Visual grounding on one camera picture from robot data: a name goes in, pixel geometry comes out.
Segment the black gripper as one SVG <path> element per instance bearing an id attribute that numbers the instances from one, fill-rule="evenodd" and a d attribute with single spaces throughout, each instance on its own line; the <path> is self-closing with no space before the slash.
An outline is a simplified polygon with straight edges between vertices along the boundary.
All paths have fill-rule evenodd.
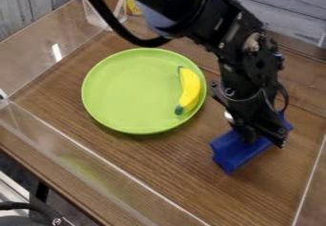
<path id="1" fill-rule="evenodd" d="M 286 145 L 288 128 L 281 112 L 286 110 L 289 95 L 276 76 L 252 81 L 247 76 L 223 76 L 210 82 L 214 99 L 231 114 L 242 140 L 254 144 L 262 134 L 274 145 Z"/>

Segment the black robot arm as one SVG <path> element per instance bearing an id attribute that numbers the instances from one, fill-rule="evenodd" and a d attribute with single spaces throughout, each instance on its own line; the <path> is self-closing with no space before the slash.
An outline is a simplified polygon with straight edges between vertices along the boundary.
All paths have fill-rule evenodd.
<path id="1" fill-rule="evenodd" d="M 135 0 L 157 36 L 138 37 L 121 23 L 105 0 L 90 0 L 117 34 L 139 47 L 155 48 L 186 37 L 218 57 L 221 81 L 213 96 L 231 115 L 231 127 L 245 141 L 266 137 L 284 147 L 284 111 L 276 108 L 286 88 L 278 80 L 285 57 L 256 15 L 235 0 Z"/>

